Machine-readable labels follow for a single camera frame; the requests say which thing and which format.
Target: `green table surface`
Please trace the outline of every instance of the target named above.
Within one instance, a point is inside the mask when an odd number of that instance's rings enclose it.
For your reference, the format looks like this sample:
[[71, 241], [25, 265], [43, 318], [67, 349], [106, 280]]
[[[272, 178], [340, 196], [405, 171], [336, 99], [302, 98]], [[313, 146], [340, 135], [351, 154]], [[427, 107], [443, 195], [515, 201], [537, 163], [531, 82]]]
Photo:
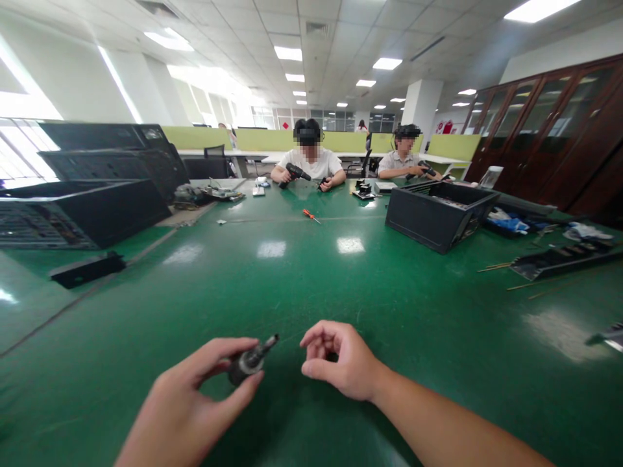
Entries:
[[[8, 354], [0, 464], [109, 466], [158, 374], [213, 337], [279, 333], [255, 400], [209, 464], [417, 465], [373, 406], [300, 374], [299, 341], [320, 319], [350, 322], [391, 368], [558, 465], [618, 464], [623, 355], [585, 340], [622, 318], [623, 268], [528, 300], [558, 283], [508, 292], [526, 281], [476, 271], [534, 252], [531, 237], [481, 230], [442, 256], [385, 226], [388, 196], [362, 202], [353, 185], [323, 194], [298, 180], [252, 198], [245, 184], [245, 200], [181, 228]], [[3, 320], [67, 300], [43, 284], [45, 253], [3, 254]], [[231, 391], [225, 376], [204, 389]]]

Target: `person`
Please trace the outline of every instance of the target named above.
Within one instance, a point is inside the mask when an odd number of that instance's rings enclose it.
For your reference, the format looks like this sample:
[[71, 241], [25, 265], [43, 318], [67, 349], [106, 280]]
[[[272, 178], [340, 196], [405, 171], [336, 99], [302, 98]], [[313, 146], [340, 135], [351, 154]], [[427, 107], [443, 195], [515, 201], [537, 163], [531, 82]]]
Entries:
[[[420, 129], [415, 125], [398, 126], [394, 131], [396, 149], [386, 154], [378, 164], [379, 178], [396, 178], [409, 174], [422, 176], [425, 168], [419, 167], [420, 158], [411, 153], [411, 148], [418, 136], [421, 135]], [[436, 176], [426, 174], [431, 180], [441, 180], [441, 174]]]
[[224, 123], [219, 123], [219, 128], [222, 128], [223, 130], [227, 130], [227, 134], [229, 135], [229, 141], [232, 144], [232, 148], [237, 149], [238, 138], [236, 137], [236, 134], [234, 133], [234, 131], [227, 128], [227, 126]]
[[[201, 384], [257, 344], [246, 337], [213, 339], [159, 376], [115, 466], [198, 466], [251, 402], [263, 372], [222, 401], [201, 394]], [[303, 375], [377, 406], [426, 467], [553, 465], [503, 429], [390, 370], [350, 324], [320, 321], [300, 347], [307, 353]], [[337, 362], [328, 361], [335, 353]]]
[[326, 180], [320, 185], [324, 192], [341, 185], [346, 180], [346, 173], [337, 156], [320, 146], [322, 130], [314, 119], [299, 120], [294, 125], [294, 138], [299, 147], [287, 152], [271, 172], [274, 182], [291, 182], [290, 172], [286, 165], [292, 163], [300, 167], [312, 179]]

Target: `screwdriver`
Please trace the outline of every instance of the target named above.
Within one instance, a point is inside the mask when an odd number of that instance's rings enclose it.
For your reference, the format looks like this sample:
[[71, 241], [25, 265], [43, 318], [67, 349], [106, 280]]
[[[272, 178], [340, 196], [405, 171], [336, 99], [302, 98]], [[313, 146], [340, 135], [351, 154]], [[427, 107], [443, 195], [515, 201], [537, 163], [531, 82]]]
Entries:
[[321, 223], [318, 219], [316, 219], [312, 214], [310, 214], [310, 212], [308, 210], [303, 210], [303, 214], [305, 214], [306, 216], [309, 216], [310, 219], [315, 220], [316, 222], [318, 222], [319, 224]]

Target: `electric screwdriver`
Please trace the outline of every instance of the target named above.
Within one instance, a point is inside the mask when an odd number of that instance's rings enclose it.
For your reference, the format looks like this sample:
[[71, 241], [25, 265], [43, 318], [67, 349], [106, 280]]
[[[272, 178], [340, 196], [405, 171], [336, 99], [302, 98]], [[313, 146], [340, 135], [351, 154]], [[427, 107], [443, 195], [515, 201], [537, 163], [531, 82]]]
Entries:
[[[300, 167], [297, 167], [296, 165], [294, 165], [291, 162], [288, 162], [286, 165], [286, 170], [288, 172], [290, 172], [290, 176], [292, 177], [292, 181], [296, 180], [297, 178], [304, 178], [305, 180], [310, 181], [312, 178], [307, 175], [305, 172], [303, 172], [303, 169], [301, 169]], [[279, 188], [284, 189], [287, 188], [287, 184], [288, 182], [280, 182], [279, 183]]]

